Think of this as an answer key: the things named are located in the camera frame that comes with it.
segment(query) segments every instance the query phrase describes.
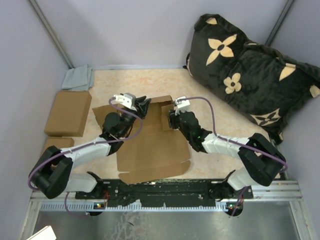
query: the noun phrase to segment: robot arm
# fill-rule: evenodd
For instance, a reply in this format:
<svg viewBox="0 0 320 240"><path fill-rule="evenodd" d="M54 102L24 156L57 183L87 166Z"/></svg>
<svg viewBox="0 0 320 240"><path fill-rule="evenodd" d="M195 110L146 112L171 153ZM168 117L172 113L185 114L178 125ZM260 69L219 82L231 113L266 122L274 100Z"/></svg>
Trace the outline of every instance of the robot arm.
<svg viewBox="0 0 320 240"><path fill-rule="evenodd" d="M235 191L258 183L269 186L284 166L281 162L271 159L274 156L286 162L284 156L261 134L255 133L251 137L229 137L215 135L212 131L201 128L195 114L187 111L190 106L186 97L175 100L175 110L168 115L172 129L179 129L197 152L218 153L240 159L244 167L231 172L226 182ZM266 155L257 155L253 150L262 151Z"/></svg>
<svg viewBox="0 0 320 240"><path fill-rule="evenodd" d="M123 105L126 112L109 113L104 119L102 134L99 137L78 146L61 149L50 146L44 151L32 169L29 180L47 198L53 199L62 192L99 191L99 183L102 180L97 175L92 172L71 171L95 158L115 153L124 143L123 138L129 136L137 117L145 118L151 102L146 96L136 98L130 93L114 95L113 100Z"/></svg>

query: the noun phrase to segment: tan flower print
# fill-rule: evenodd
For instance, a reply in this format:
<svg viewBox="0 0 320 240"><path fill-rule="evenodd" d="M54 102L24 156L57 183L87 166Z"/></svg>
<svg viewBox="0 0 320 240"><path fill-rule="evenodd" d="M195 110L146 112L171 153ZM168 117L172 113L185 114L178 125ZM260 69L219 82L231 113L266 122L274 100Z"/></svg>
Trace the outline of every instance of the tan flower print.
<svg viewBox="0 0 320 240"><path fill-rule="evenodd" d="M320 89L316 85L312 85L310 87L310 93L312 97L315 98L320 95Z"/></svg>
<svg viewBox="0 0 320 240"><path fill-rule="evenodd" d="M264 115L250 115L254 118L256 124L260 126L267 126L277 122L281 118L281 116L279 116L279 110L280 108Z"/></svg>
<svg viewBox="0 0 320 240"><path fill-rule="evenodd" d="M209 46L210 48L214 49L214 51L208 57L206 66L212 63L219 56L219 54L221 54L221 56L225 58L232 58L234 56L234 53L228 46L232 44L236 40L236 38L237 34L227 37L223 42L218 39L209 38Z"/></svg>
<svg viewBox="0 0 320 240"><path fill-rule="evenodd" d="M188 60L186 61L186 69L188 70L190 76L193 77L193 75L192 75L192 73L190 71L190 68L189 68L189 64L190 64L190 56L189 56Z"/></svg>
<svg viewBox="0 0 320 240"><path fill-rule="evenodd" d="M226 85L225 92L227 94L232 94L234 91L239 92L241 89L241 83L240 81L240 73L236 72L235 74L232 75L232 78L229 76L223 80L224 85Z"/></svg>
<svg viewBox="0 0 320 240"><path fill-rule="evenodd" d="M296 65L291 64L291 63L286 63L285 67L282 69L280 77L279 77L279 82L282 79L285 79L288 77L290 74L292 74L296 70Z"/></svg>
<svg viewBox="0 0 320 240"><path fill-rule="evenodd" d="M217 25L217 20L214 17L210 17L207 21L205 21L207 24Z"/></svg>
<svg viewBox="0 0 320 240"><path fill-rule="evenodd" d="M279 135L280 140L283 141L284 137L282 136L282 132L280 132L278 135Z"/></svg>

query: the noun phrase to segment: gray cloth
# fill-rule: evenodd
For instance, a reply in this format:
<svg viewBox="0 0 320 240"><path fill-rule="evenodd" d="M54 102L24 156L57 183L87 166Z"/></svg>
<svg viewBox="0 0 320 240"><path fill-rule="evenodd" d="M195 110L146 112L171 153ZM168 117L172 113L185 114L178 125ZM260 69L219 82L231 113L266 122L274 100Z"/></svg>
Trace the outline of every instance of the gray cloth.
<svg viewBox="0 0 320 240"><path fill-rule="evenodd" d="M68 91L88 91L94 85L94 71L92 67L83 65L66 72L62 89Z"/></svg>

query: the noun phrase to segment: brown cardboard piece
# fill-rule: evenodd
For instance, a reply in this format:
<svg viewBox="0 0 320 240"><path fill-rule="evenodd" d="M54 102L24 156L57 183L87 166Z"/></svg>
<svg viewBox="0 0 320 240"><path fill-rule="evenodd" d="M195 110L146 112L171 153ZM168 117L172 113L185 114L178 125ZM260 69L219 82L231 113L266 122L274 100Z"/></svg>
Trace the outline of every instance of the brown cardboard piece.
<svg viewBox="0 0 320 240"><path fill-rule="evenodd" d="M152 98L141 132L117 151L117 169L122 172L119 178L126 184L179 176L189 169L188 142L180 131L169 128L167 115L173 108L169 95ZM106 115L117 111L110 105L92 110L101 129ZM135 121L131 135L139 126Z"/></svg>
<svg viewBox="0 0 320 240"><path fill-rule="evenodd" d="M48 147L56 146L58 149L70 148L75 145L75 141L71 137L54 137L50 136L46 139L43 147L44 152Z"/></svg>
<svg viewBox="0 0 320 240"><path fill-rule="evenodd" d="M88 91L59 91L44 132L50 137L82 137L91 99Z"/></svg>

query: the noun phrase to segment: wire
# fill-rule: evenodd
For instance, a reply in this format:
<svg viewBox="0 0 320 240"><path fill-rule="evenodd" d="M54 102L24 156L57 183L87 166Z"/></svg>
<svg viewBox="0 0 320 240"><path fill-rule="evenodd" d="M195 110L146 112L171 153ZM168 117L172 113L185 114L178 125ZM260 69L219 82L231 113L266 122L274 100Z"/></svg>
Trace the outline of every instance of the wire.
<svg viewBox="0 0 320 240"><path fill-rule="evenodd" d="M238 197L238 200L236 201L235 206L234 206L234 208L233 208L233 211L232 211L232 213L231 213L231 217L233 217L233 216L235 215L236 209L237 209L237 207L238 207L238 205L239 205L239 203L240 203L240 200L242 199L245 191L247 190L247 188L248 188L248 186L245 186L244 188L242 188L242 190L241 190L241 192L240 192L240 195L239 195L239 197Z"/></svg>
<svg viewBox="0 0 320 240"><path fill-rule="evenodd" d="M104 202L104 207L106 207L107 202L109 201L109 192L108 191L104 191L104 196L103 196L103 202Z"/></svg>
<svg viewBox="0 0 320 240"><path fill-rule="evenodd" d="M214 134L217 138L219 138L219 139L221 139L221 140L224 140L224 141L226 141L226 142L233 143L233 144L236 144L236 145L238 145L238 146L244 147L244 148L249 149L249 150L251 150L251 151L260 153L260 154L262 154L262 155L264 155L264 156L266 156L266 157L268 157L268 158L271 158L271 159L277 161L278 163L281 163L281 164L284 166L284 168L280 171L280 173L283 173L283 172L285 172L285 171L288 169L288 164L287 164L285 161L283 161L282 159L280 159L280 158L278 158L278 157L276 157L276 156L273 156L273 155L271 155L271 154L269 154L269 153L267 153L267 152L265 152L265 151L262 151L262 150L260 150L260 149L258 149L258 148L255 148L255 147L252 147L252 146L247 146L247 145L242 144L242 143L240 143L240 142L237 142L237 141L234 141L234 140L227 139L227 138L225 138L225 137L219 136L219 135L217 134L217 132L216 132L216 122L215 122L214 108L212 107L211 102L210 102L207 98L202 97L202 96L192 96L192 97L187 97L187 98L179 99L178 101L181 102L181 101L185 101L185 100L194 100L194 99L205 100L205 101L209 104L210 109L211 109L211 114L212 114L212 125L213 125L213 126L212 126L212 130L213 130L213 134Z"/></svg>
<svg viewBox="0 0 320 240"><path fill-rule="evenodd" d="M131 125L129 132L128 132L128 133L126 134L126 136L125 136L126 138L129 137L129 135L130 135L130 133L131 133L131 131L132 131L133 126L134 126L134 125Z"/></svg>
<svg viewBox="0 0 320 240"><path fill-rule="evenodd" d="M68 191L68 192L66 193L66 195L65 195L65 198L64 198L64 209L65 209L65 211L66 211L68 214L70 214L70 215L72 215L73 217L76 217L76 218L78 218L78 219L87 219L87 218L89 218L90 215L84 215L84 216L82 216L82 215L74 214L73 212L71 212L71 211L68 209L67 199L68 199L69 193L70 193L70 192Z"/></svg>
<svg viewBox="0 0 320 240"><path fill-rule="evenodd" d="M96 145L96 144L110 144L110 143L117 143L117 142L127 141L127 140L129 140L129 139L133 139L134 137L136 137L136 136L141 132L142 127L143 127L143 121L142 121L142 119L141 119L140 117L138 117L137 115L135 115L134 113L131 113L131 112L129 112L129 111L126 111L126 110L124 110L124 109L122 109L122 108L120 108L120 107L117 107L116 105L112 104L112 101L115 100L115 99L116 99L115 97L110 98L110 99L109 99L109 105L112 106L113 108L115 108L115 109L117 109L117 110L119 110L119 111L121 111L121 112L123 112L123 113L129 114L129 115L135 117L137 120L139 120L139 122L140 122L140 127L139 127L138 131L137 131L135 134L133 134L132 136L129 136L129 137L126 137L126 138L119 138L119 139L108 140L108 141L97 141L97 142L95 142L95 143L94 143L94 142L90 142L90 143L87 143L87 144L85 144L85 145L81 145L81 146L79 146L79 147L76 147L76 148L72 149L72 152L76 152L76 151L79 151L79 150L81 150L81 149L84 149L84 148L86 148L86 147L89 147L89 146L92 146L92 145ZM54 155L54 156L48 158L48 159L45 160L43 163L41 163L39 166L37 166L37 167L30 173L30 175L29 175L28 182L27 182L29 188L31 188L31 189L34 190L34 191L39 190L38 188L35 188L35 187L33 187L33 186L31 185L31 179L32 179L33 176L36 174L36 172L37 172L39 169L41 169L43 166L45 166L47 163L53 161L54 159L56 159L56 158L58 158L58 157L60 157L60 156L62 156L62 155L69 154L70 152L71 152L70 150L64 151L64 152L60 152L60 153L58 153L57 155Z"/></svg>

